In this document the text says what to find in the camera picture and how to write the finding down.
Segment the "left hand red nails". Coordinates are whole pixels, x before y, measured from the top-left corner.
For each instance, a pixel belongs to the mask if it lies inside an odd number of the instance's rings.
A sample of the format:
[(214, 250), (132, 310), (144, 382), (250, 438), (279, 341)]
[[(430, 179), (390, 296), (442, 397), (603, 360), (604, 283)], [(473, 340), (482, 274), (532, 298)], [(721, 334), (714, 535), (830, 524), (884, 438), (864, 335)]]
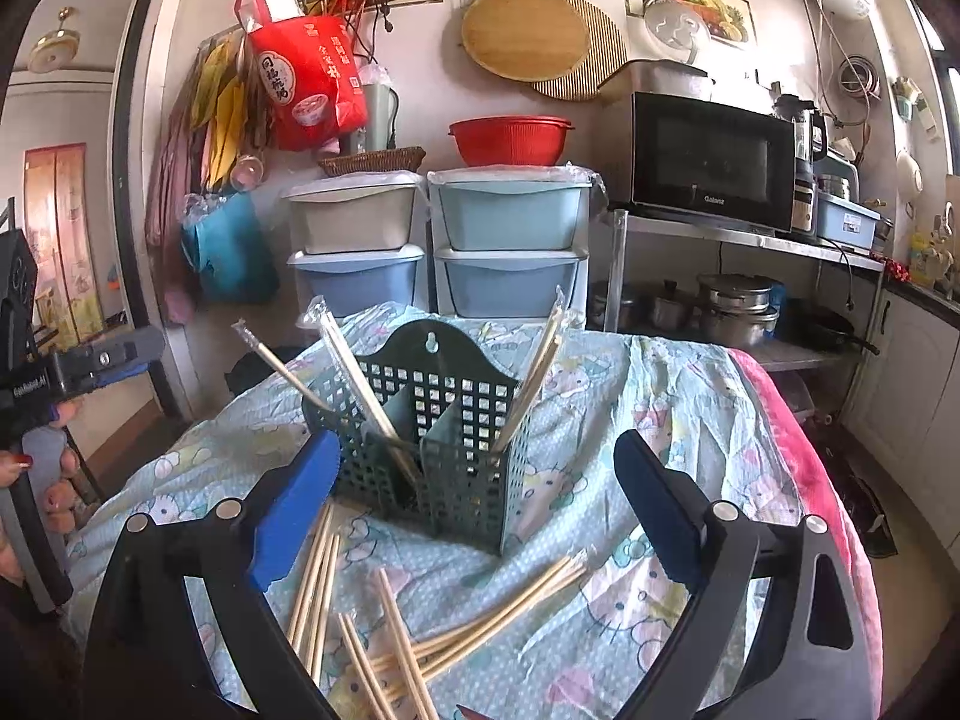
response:
[(2, 577), (28, 589), (43, 611), (71, 595), (65, 539), (80, 502), (71, 480), (80, 462), (68, 438), (75, 400), (55, 405), (53, 423), (33, 427), (2, 452)]

